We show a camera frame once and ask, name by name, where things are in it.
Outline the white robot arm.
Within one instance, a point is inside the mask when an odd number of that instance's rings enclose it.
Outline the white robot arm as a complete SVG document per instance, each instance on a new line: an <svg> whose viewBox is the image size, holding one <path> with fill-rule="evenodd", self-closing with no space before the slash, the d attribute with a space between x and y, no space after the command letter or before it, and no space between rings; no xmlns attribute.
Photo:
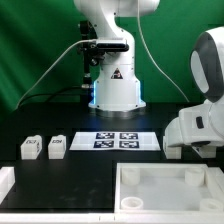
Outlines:
<svg viewBox="0 0 224 224"><path fill-rule="evenodd" d="M74 0L77 9L94 26L97 39L93 50L100 57L100 73L94 82L94 96L89 107L110 115L142 109L140 81L135 76L135 40L116 25L117 17L150 14L160 0ZM222 146L224 134L211 118L212 102L183 109L165 129L167 147Z"/></svg>

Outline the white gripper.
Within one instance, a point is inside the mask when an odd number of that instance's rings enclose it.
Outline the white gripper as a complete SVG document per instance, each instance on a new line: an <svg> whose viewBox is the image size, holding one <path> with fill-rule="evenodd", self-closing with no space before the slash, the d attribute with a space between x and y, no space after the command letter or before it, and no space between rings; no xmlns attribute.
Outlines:
<svg viewBox="0 0 224 224"><path fill-rule="evenodd" d="M165 129L165 145L224 146L224 112L213 105L198 105L179 111Z"/></svg>

